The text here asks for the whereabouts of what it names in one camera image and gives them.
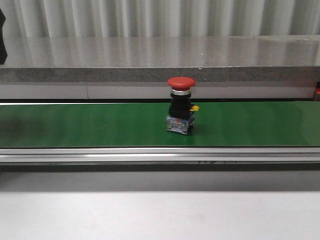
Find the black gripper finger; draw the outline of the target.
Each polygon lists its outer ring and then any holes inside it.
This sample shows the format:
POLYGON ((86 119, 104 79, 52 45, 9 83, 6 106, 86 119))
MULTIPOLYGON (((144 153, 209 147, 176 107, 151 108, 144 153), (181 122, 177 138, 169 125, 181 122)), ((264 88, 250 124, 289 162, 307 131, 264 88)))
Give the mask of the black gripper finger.
POLYGON ((6 21, 6 17, 3 11, 0 9, 0 64, 4 65, 7 59, 7 50, 3 38, 3 26, 6 21))

